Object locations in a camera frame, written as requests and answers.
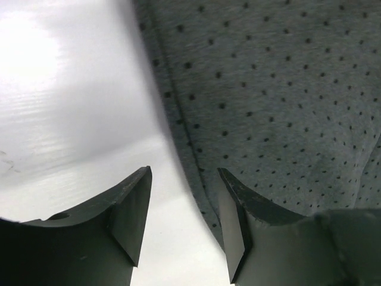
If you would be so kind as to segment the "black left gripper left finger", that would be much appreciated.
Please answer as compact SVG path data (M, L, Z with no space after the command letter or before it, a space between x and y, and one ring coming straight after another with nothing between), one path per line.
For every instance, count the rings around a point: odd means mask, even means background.
M47 220L1 220L2 285L129 285L151 196L142 167Z

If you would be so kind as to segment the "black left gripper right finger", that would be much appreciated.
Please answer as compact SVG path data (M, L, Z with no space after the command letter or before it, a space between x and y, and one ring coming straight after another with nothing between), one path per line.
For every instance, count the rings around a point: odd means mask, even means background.
M292 212L219 169L224 252L234 285L379 285L380 210Z

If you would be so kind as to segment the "grey polka dot skirt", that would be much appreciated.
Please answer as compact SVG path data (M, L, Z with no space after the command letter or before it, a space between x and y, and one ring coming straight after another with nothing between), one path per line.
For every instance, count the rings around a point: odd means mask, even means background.
M379 1L135 1L216 240L218 168L293 212L380 207Z

